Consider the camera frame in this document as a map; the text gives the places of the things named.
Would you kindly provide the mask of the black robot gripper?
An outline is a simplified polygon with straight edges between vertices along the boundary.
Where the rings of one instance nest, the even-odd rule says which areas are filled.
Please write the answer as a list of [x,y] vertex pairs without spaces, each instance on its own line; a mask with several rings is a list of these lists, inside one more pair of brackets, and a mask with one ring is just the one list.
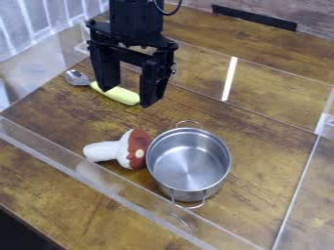
[[174,16],[180,8],[168,12],[165,0],[109,0],[109,3],[109,21],[91,20],[86,24],[98,86],[108,92],[121,84],[121,59],[136,63],[141,58],[133,47],[154,48],[140,77],[141,106],[150,107],[164,98],[174,72],[174,53],[180,45],[162,32],[165,18]]

